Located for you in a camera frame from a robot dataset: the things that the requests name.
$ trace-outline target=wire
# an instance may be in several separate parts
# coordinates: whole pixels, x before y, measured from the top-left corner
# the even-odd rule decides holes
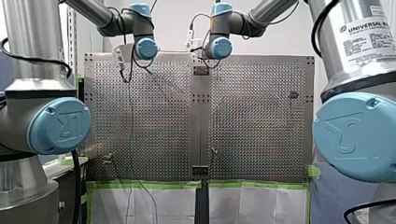
[[[215,68],[219,67],[219,64],[220,64],[221,60],[218,60],[214,66],[209,66],[209,64],[207,63],[206,59],[202,59],[202,61],[204,61],[204,64],[206,65],[206,67],[208,69],[215,69]]]
[[[146,20],[148,23],[150,23],[152,29],[154,29],[154,23],[152,23],[152,20],[151,20],[151,19],[149,19],[149,18],[147,18],[147,17],[144,17],[144,16],[140,15],[139,13],[137,13],[137,12],[131,10],[130,8],[127,8],[127,7],[123,8],[123,9],[121,10],[121,13],[123,13],[124,11],[132,12],[132,13],[134,13],[135,15],[139,16],[140,18],[142,18],[143,20]]]
[[[72,74],[72,68],[69,66],[69,64],[64,63],[62,61],[58,60],[53,60],[53,59],[42,59],[42,58],[37,58],[37,57],[28,57],[28,56],[21,56],[21,55],[15,55],[13,53],[8,52],[5,49],[5,44],[8,42],[8,37],[4,38],[1,42],[1,50],[3,51],[4,54],[6,54],[10,58],[18,59],[18,60],[23,60],[26,62],[31,62],[31,63],[54,63],[54,64],[59,64],[60,66],[63,66],[66,68],[67,73],[66,73],[66,78],[69,78]]]
[[[300,5],[300,1],[297,1],[297,3],[296,3],[296,5],[295,5],[295,7],[294,7],[294,9],[291,11],[291,13],[288,15],[288,16],[286,16],[285,18],[283,18],[283,19],[281,19],[281,20],[279,20],[279,21],[268,21],[268,22],[262,22],[262,21],[258,21],[258,20],[256,20],[256,19],[254,19],[254,17],[251,15],[251,11],[249,12],[249,18],[254,22],[254,23],[256,23],[256,24],[258,24],[258,25],[260,25],[261,27],[265,27],[265,26],[268,26],[268,25],[276,25],[276,24],[279,24],[279,23],[281,23],[282,21],[285,21],[285,20],[287,20],[288,18],[290,18],[291,17],[291,15],[293,15],[293,13],[297,10],[297,7]]]
[[[209,36],[209,33],[210,33],[210,30],[208,30],[208,31],[206,32],[204,41],[203,41],[203,43],[202,43],[202,49],[205,48],[205,42],[206,42],[206,40],[207,40],[207,37]],[[204,62],[204,64],[206,65],[206,67],[207,67],[208,69],[215,69],[215,68],[217,68],[217,67],[219,66],[219,64],[220,64],[220,61],[221,61],[221,60],[218,60],[218,62],[215,64],[215,66],[209,66],[209,64],[207,64],[206,59],[203,59],[203,58],[200,58],[200,59]]]
[[[171,49],[160,49],[160,52],[164,53],[188,53],[186,50],[171,50]]]
[[[239,32],[239,34],[241,34],[243,32],[243,30],[244,30],[244,28],[246,26],[247,27],[247,31],[248,31],[248,36],[242,35],[242,38],[244,40],[249,40],[250,37],[251,37],[251,28],[250,28],[250,26],[249,26],[249,24],[247,22],[247,19],[245,18],[245,15],[240,13],[240,12],[238,12],[238,11],[235,11],[235,13],[238,14],[241,17],[241,19],[242,19],[242,28],[241,28],[241,31]]]
[[[152,12],[152,10],[154,10],[155,5],[157,5],[157,1],[158,1],[158,0],[155,0],[155,1],[154,1],[154,3],[152,4],[151,10],[150,10],[149,12]]]
[[[196,14],[196,15],[192,18],[192,20],[191,20],[191,23],[190,23],[190,30],[193,30],[193,29],[194,29],[194,22],[195,22],[195,20],[196,20],[198,17],[200,17],[200,16],[203,16],[203,17],[206,17],[206,18],[210,19],[210,16],[207,15],[207,14],[205,14],[205,13],[198,13],[198,14]]]
[[[348,216],[350,214],[355,213],[358,210],[361,210],[364,208],[377,207],[377,206],[381,206],[381,205],[394,205],[394,204],[396,204],[396,199],[389,199],[389,200],[379,201],[379,202],[375,202],[375,203],[363,203],[358,206],[347,209],[344,213],[344,220],[346,221],[347,224],[352,224],[352,222],[349,220]]]
[[[114,7],[108,7],[108,9],[113,9],[113,10],[116,11],[117,14],[119,15],[119,16],[117,17],[117,19],[116,19],[116,23],[117,23],[117,26],[119,27],[119,31],[123,34],[124,45],[126,45],[126,27],[125,27],[125,20],[124,20],[124,18],[121,16],[121,13],[119,12],[118,9],[116,9],[116,8],[114,8]]]
[[[131,93],[131,83],[128,84],[128,95],[129,95],[129,104],[131,106],[131,110],[132,110],[132,116],[131,116],[131,133],[129,136],[129,143],[128,146],[131,147],[132,144],[132,140],[134,137],[134,102],[132,99],[132,93]],[[154,212],[155,212],[155,224],[158,224],[158,207],[157,207],[157,203],[155,202],[154,197],[152,196],[152,194],[149,192],[149,190],[143,185],[143,183],[139,180],[136,171],[134,170],[134,160],[133,160],[133,156],[132,156],[132,150],[130,149],[130,167],[131,167],[131,171],[134,175],[135,180],[137,181],[137,183],[142,187],[142,189],[149,195],[149,197],[151,198],[153,204],[154,204]],[[132,193],[130,192],[129,197],[128,197],[128,204],[131,201],[131,195]]]
[[[72,151],[74,171],[76,176],[76,193],[75,193],[75,207],[73,213],[72,224],[78,224],[79,206],[81,205],[81,170],[79,167],[78,154],[76,150]]]
[[[320,49],[318,48],[317,43],[317,33],[321,29],[323,22],[325,21],[326,17],[329,15],[330,11],[340,2],[340,0],[332,0],[318,15],[317,20],[314,23],[314,27],[312,28],[311,33],[311,44],[314,48],[315,53],[321,58],[322,54]]]

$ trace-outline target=sticker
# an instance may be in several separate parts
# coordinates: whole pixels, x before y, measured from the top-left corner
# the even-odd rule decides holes
[[[385,17],[353,21],[340,28],[337,38],[345,61],[354,66],[377,59],[396,58],[393,35]]]
[[[387,17],[384,8],[381,6],[370,6],[370,9],[372,10],[373,16]]]

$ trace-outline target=black cable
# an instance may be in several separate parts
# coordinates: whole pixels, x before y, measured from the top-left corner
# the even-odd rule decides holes
[[[204,41],[202,42],[202,49],[205,48],[205,42],[206,42],[207,37],[209,36],[209,33],[210,33],[210,30],[208,30],[208,31],[206,32]],[[200,59],[204,62],[204,64],[206,65],[206,67],[207,67],[208,69],[215,69],[215,68],[217,68],[217,67],[219,66],[219,64],[220,64],[220,61],[221,61],[221,60],[218,60],[218,62],[215,64],[215,66],[209,66],[209,64],[207,64],[207,62],[206,62],[206,59],[203,59],[203,58],[200,58]]]
[[[37,58],[37,57],[28,57],[28,56],[21,56],[21,55],[15,55],[13,53],[8,52],[5,49],[5,44],[8,42],[8,37],[2,40],[1,42],[1,50],[3,51],[4,54],[6,54],[8,57],[18,59],[18,60],[23,60],[26,62],[31,62],[31,63],[54,63],[54,64],[59,64],[60,66],[63,66],[67,70],[66,77],[69,78],[72,74],[72,68],[69,66],[69,64],[64,63],[62,61],[58,60],[53,60],[53,59],[42,59],[42,58]]]
[[[363,203],[363,204],[360,204],[355,207],[347,209],[344,213],[344,220],[346,221],[347,224],[352,224],[352,222],[349,220],[348,216],[350,214],[355,213],[356,211],[359,211],[364,208],[378,207],[378,206],[383,206],[383,205],[395,205],[395,204],[396,204],[396,199],[389,199],[389,200],[379,201],[379,202],[375,202],[375,203]]]
[[[113,9],[114,11],[117,12],[117,14],[118,14],[118,17],[116,18],[117,27],[119,28],[119,31],[123,34],[124,45],[126,45],[126,27],[125,27],[125,20],[124,20],[124,18],[121,16],[121,13],[119,12],[118,9],[116,9],[116,8],[114,8],[114,7],[108,7],[108,9]]]
[[[242,19],[242,27],[241,27],[241,31],[239,32],[239,34],[242,34],[242,32],[244,31],[245,26],[246,26],[247,27],[247,31],[248,31],[248,36],[242,35],[242,38],[244,40],[249,40],[250,37],[251,37],[251,28],[250,28],[250,25],[247,22],[247,19],[245,18],[245,15],[240,13],[240,12],[238,12],[238,11],[235,11],[235,13],[238,14],[241,17],[241,19]]]
[[[206,18],[210,19],[210,16],[207,15],[207,14],[205,14],[205,13],[198,13],[198,14],[196,14],[196,15],[192,18],[192,20],[191,20],[191,23],[190,23],[190,30],[194,30],[194,22],[195,22],[195,20],[196,20],[198,17],[200,17],[200,16],[203,16],[203,17],[206,17]]]
[[[75,193],[75,207],[73,213],[72,224],[78,224],[79,206],[81,205],[81,170],[79,167],[78,154],[76,150],[72,151],[74,171],[76,175],[76,193]]]
[[[314,27],[312,28],[311,33],[311,44],[314,48],[315,53],[321,58],[322,54],[320,49],[318,48],[317,43],[317,33],[320,31],[323,22],[326,20],[327,16],[329,15],[330,11],[340,2],[340,0],[332,0],[318,15],[317,20],[314,23]]]
[[[155,1],[154,1],[154,3],[152,4],[151,10],[150,10],[149,12],[152,12],[152,10],[154,10],[155,5],[157,5],[157,1],[158,1],[158,0],[155,0]]]
[[[123,8],[123,9],[121,10],[121,13],[123,13],[124,11],[132,12],[132,13],[134,13],[135,15],[139,16],[140,18],[142,18],[143,20],[146,20],[148,23],[150,23],[152,29],[154,29],[154,23],[152,23],[152,20],[151,20],[151,19],[149,19],[149,18],[147,18],[147,17],[145,17],[145,16],[142,16],[142,15],[140,15],[139,13],[137,13],[137,12],[133,11],[132,9],[127,8],[127,7]]]
[[[131,83],[129,83],[128,85],[128,95],[129,95],[129,104],[131,105],[131,110],[132,110],[132,116],[131,116],[131,133],[129,136],[129,149],[130,149],[130,167],[131,167],[131,171],[134,175],[134,179],[137,181],[137,183],[140,185],[140,187],[142,187],[142,189],[148,194],[148,196],[151,198],[153,204],[154,204],[154,212],[155,212],[155,224],[158,224],[158,207],[157,207],[157,203],[155,202],[154,197],[152,196],[152,194],[149,192],[149,190],[143,185],[143,183],[139,180],[139,177],[136,174],[136,171],[134,169],[134,160],[133,160],[133,156],[132,156],[132,150],[131,150],[131,144],[132,144],[132,140],[134,138],[134,102],[132,99],[132,93],[131,93]],[[128,197],[128,203],[130,203],[131,201],[131,193]]]

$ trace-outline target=pegboard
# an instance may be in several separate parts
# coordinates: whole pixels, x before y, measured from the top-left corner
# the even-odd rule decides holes
[[[233,56],[213,70],[211,178],[307,177],[314,69],[311,57]]]
[[[130,84],[111,55],[87,55],[86,103],[92,111],[88,178],[191,180],[191,57],[134,67]],[[124,71],[128,79],[130,67]]]
[[[161,54],[125,84],[111,54],[87,54],[88,178],[191,180],[193,165],[207,165],[210,178],[304,181],[313,58],[233,56],[195,76],[202,66],[189,53]]]

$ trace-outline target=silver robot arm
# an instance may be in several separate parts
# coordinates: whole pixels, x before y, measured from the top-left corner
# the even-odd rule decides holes
[[[157,54],[151,14],[144,4],[113,13],[93,0],[67,0],[103,36],[134,34],[139,59]],[[76,171],[73,222],[78,222],[80,173],[76,148],[90,131],[87,106],[67,82],[57,0],[3,0],[14,81],[0,100],[0,220],[2,223],[56,224],[58,183],[48,180],[37,157],[72,152]]]
[[[215,4],[211,12],[209,41],[205,45],[206,58],[227,58],[233,50],[230,35],[260,37],[275,18],[296,4],[297,0],[263,0],[248,14],[233,11],[233,6],[227,3]]]
[[[136,58],[150,60],[156,56],[158,48],[148,5],[131,4],[121,13],[113,13],[94,0],[65,2],[94,23],[103,36],[134,34]],[[11,54],[28,60],[13,60],[14,81],[6,88],[7,106],[0,110],[1,151],[69,152],[88,134],[90,115],[82,102],[67,98],[76,95],[66,81],[70,67],[45,62],[64,60],[58,2],[3,3]]]

